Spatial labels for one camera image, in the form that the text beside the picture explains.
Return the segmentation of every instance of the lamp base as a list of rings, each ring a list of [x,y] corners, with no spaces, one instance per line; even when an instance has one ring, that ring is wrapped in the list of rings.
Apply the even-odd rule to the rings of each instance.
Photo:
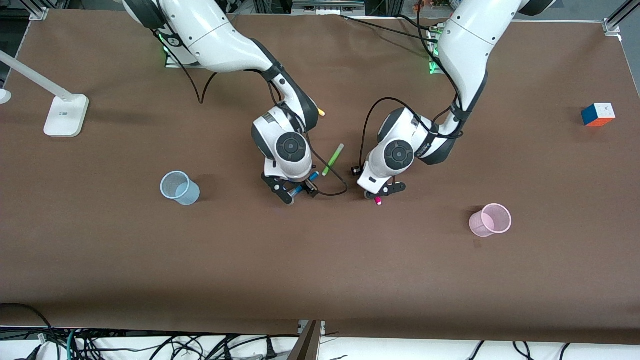
[[[89,107],[89,98],[82,94],[73,94],[71,101],[59,97],[53,99],[44,133],[52,137],[72,138],[82,130],[84,116]]]

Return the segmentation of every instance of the plastic cup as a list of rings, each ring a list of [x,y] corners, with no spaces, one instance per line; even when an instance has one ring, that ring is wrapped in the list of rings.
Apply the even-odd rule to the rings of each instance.
[[[180,205],[191,205],[200,197],[200,188],[187,174],[172,171],[160,182],[160,192],[167,199],[176,200]]]
[[[500,204],[489,204],[471,216],[469,227],[481,238],[504,234],[511,227],[511,213]]]

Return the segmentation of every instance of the rubik's cube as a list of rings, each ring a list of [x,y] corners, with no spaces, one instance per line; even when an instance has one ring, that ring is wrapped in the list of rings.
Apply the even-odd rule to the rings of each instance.
[[[615,118],[616,114],[609,102],[596,102],[582,111],[585,126],[603,126]]]

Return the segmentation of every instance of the blue marker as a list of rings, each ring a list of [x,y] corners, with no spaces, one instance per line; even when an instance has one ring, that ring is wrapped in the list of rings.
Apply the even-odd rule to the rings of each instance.
[[[319,172],[314,172],[313,174],[311,174],[311,176],[309,177],[309,180],[313,181],[315,179],[318,178],[318,176],[320,176]],[[297,194],[302,192],[302,185],[298,186],[297,188],[295,188],[294,190],[289,192],[289,195],[291,195],[291,197],[295,197]]]

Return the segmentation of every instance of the brown table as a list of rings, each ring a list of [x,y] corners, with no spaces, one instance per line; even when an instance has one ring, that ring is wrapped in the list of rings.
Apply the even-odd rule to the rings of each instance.
[[[414,39],[336,16],[236,26],[327,112],[312,143],[327,158],[344,143],[345,176],[376,99],[432,117],[453,98]],[[126,13],[53,11],[19,58],[91,99],[69,139],[43,134],[52,97],[19,74],[0,107],[0,300],[54,325],[275,333],[322,318],[343,336],[640,340],[640,99],[599,24],[514,23],[449,160],[414,164],[382,207],[351,178],[342,197],[283,205],[250,137],[272,106],[262,78],[220,75],[199,105]],[[210,74],[191,73],[200,87]],[[593,102],[618,118],[584,127]],[[366,151],[394,108],[375,111]],[[175,169],[200,202],[162,197]],[[318,183],[340,190],[332,176]],[[467,220],[489,202],[513,227],[480,240]],[[12,314],[3,323],[36,324]]]

